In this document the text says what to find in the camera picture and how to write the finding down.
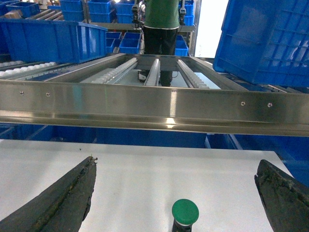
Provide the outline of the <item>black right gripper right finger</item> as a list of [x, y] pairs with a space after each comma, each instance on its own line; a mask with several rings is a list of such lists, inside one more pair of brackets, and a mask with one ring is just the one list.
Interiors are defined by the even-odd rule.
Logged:
[[309, 230], [309, 188], [269, 161], [254, 176], [267, 219], [275, 232]]

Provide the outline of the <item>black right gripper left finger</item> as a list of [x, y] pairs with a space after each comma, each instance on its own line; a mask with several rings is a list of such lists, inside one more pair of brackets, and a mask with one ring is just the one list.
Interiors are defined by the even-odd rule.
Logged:
[[0, 222], [2, 232], [77, 232], [91, 207], [96, 158], [89, 156]]

